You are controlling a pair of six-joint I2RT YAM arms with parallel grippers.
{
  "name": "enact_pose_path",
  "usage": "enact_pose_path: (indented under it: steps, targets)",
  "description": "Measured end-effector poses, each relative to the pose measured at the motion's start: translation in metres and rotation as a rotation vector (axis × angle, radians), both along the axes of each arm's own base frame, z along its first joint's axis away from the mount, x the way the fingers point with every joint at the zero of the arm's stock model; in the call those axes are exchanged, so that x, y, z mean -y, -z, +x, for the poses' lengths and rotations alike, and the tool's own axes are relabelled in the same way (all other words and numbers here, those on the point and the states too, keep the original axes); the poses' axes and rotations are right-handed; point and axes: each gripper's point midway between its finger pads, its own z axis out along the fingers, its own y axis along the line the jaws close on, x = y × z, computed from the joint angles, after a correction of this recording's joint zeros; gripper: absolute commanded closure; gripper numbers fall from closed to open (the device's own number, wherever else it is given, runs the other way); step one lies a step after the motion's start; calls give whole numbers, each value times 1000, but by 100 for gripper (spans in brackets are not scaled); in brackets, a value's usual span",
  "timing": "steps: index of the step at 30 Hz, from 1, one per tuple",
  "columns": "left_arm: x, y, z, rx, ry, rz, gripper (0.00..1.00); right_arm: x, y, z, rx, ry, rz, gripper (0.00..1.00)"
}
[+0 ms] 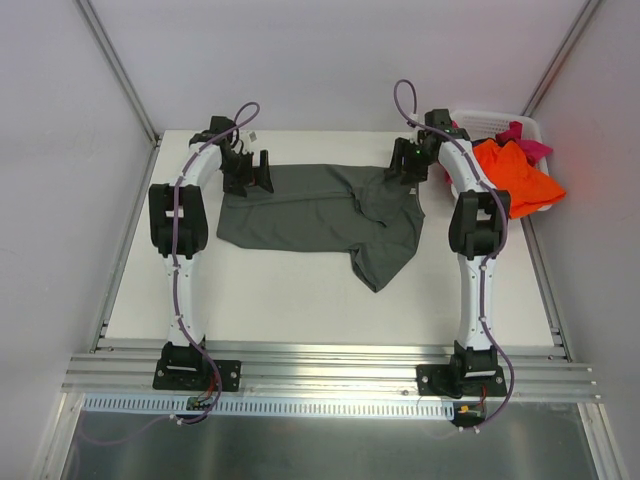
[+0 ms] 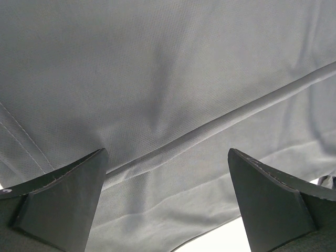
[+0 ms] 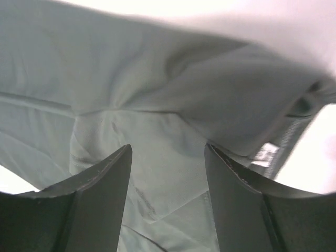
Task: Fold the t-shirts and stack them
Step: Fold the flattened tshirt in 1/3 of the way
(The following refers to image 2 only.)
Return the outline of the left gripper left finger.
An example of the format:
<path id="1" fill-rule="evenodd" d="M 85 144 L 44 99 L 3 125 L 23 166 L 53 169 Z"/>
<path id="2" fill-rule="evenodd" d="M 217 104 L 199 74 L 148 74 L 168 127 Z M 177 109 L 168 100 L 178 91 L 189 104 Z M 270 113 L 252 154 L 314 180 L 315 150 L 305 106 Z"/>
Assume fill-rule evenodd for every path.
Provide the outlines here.
<path id="1" fill-rule="evenodd" d="M 106 149 L 1 190 L 1 251 L 84 251 L 108 166 Z"/>

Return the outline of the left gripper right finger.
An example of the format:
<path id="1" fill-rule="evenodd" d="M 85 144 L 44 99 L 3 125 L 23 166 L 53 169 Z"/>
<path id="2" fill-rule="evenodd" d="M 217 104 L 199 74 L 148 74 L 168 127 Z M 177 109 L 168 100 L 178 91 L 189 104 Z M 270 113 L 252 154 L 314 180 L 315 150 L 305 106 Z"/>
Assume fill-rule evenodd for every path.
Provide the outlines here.
<path id="1" fill-rule="evenodd" d="M 251 251 L 335 251 L 335 190 L 238 149 L 228 166 Z"/>

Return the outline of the dark grey t-shirt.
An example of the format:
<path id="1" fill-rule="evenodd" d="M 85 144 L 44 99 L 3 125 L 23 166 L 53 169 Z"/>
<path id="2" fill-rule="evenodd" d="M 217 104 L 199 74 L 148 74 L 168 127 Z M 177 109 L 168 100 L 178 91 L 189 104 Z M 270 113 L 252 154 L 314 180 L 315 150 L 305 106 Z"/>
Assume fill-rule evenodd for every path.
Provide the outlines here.
<path id="1" fill-rule="evenodd" d="M 228 151 L 335 172 L 335 1 L 1 1 L 1 187 L 104 148 L 86 251 L 240 215 Z"/>

